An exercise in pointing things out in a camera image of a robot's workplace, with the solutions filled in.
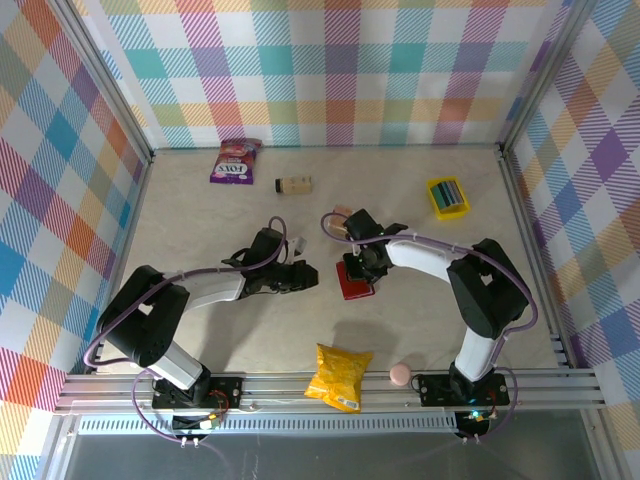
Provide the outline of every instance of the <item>yellow chip bag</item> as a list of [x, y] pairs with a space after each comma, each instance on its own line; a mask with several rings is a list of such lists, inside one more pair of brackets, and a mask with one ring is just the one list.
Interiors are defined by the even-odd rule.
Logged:
[[338, 410], [360, 413], [360, 385], [373, 353], [349, 353], [318, 344], [318, 371], [304, 394]]

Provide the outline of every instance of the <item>beige floor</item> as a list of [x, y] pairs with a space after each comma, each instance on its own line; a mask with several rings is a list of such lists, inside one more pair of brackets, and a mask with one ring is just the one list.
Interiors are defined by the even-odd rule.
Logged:
[[[375, 296], [342, 299], [335, 263], [345, 248], [323, 236], [320, 216], [336, 203], [364, 207], [383, 225], [406, 223], [420, 233], [471, 245], [501, 243], [533, 288], [524, 247], [490, 149], [267, 149], [252, 186], [209, 183], [215, 151], [160, 154], [126, 265], [176, 271], [217, 265], [248, 246], [271, 215], [291, 236], [308, 241], [303, 258], [319, 270], [313, 290], [218, 303], [184, 315], [175, 340], [212, 371], [302, 371], [315, 368], [316, 343], [373, 351], [370, 370], [405, 360], [414, 369], [445, 369], [465, 325], [451, 287], [409, 269], [393, 269]], [[281, 196], [274, 179], [310, 174], [311, 195]], [[429, 178], [457, 175], [472, 204], [463, 219], [438, 221], [426, 196]], [[527, 309], [522, 321], [528, 320]], [[110, 345], [103, 358], [118, 356]], [[544, 318], [507, 342], [500, 364], [556, 366]], [[104, 369], [130, 372], [128, 365]]]

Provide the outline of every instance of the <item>pink sponge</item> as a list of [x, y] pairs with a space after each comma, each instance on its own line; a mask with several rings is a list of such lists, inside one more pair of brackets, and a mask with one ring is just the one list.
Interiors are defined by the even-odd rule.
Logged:
[[411, 369], [404, 363], [396, 363], [389, 371], [391, 383], [398, 387], [406, 387], [411, 381]]

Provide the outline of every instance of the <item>plaid fabric backdrop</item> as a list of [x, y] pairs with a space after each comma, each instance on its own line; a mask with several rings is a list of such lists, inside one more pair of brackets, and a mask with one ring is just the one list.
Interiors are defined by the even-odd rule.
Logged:
[[640, 478], [640, 6], [601, 0], [516, 148], [574, 349]]
[[561, 4], [76, 2], [159, 148], [494, 143]]
[[143, 164], [45, 0], [0, 0], [0, 478], [33, 478]]

